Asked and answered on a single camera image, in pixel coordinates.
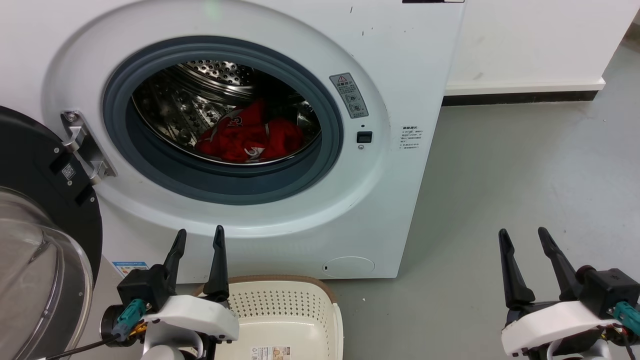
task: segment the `metal hinge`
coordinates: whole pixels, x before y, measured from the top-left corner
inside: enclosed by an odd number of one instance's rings
[[[98,147],[80,111],[63,111],[60,114],[62,126],[70,139],[63,142],[66,150],[76,155],[91,184],[99,183],[105,176],[116,176],[106,157]]]

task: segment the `gray rubber seal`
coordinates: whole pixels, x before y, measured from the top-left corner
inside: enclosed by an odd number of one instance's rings
[[[153,73],[201,59],[241,63],[287,83],[313,107],[322,127],[321,136],[289,160],[257,167],[207,163],[165,144],[145,127],[132,106],[131,94]],[[324,85],[290,58],[233,38],[175,38],[144,48],[113,74],[102,109],[111,140],[133,167],[168,190],[207,202],[250,205],[290,197],[326,175],[342,148],[342,119]]]

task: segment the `teal cable plug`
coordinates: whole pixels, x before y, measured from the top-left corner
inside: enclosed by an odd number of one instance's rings
[[[625,301],[617,303],[613,310],[613,317],[623,326],[640,335],[640,312],[633,306]]]
[[[140,299],[134,299],[118,316],[118,323],[111,330],[111,335],[118,335],[117,341],[125,341],[145,313],[147,304]]]

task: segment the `laundry basket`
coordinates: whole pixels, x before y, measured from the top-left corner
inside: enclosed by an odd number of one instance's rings
[[[234,277],[229,292],[240,337],[219,345],[216,359],[342,360],[340,308],[321,281],[289,275]]]

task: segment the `red fabric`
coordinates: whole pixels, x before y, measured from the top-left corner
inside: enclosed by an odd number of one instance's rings
[[[272,159],[287,156],[298,150],[304,142],[302,130],[291,121],[278,117],[269,121],[269,145],[260,158]]]
[[[264,149],[269,142],[262,123],[264,106],[264,100],[258,99],[239,113],[239,108],[234,109],[220,120],[215,133],[209,129],[200,136],[195,149],[226,161],[247,162],[251,159],[247,152]]]

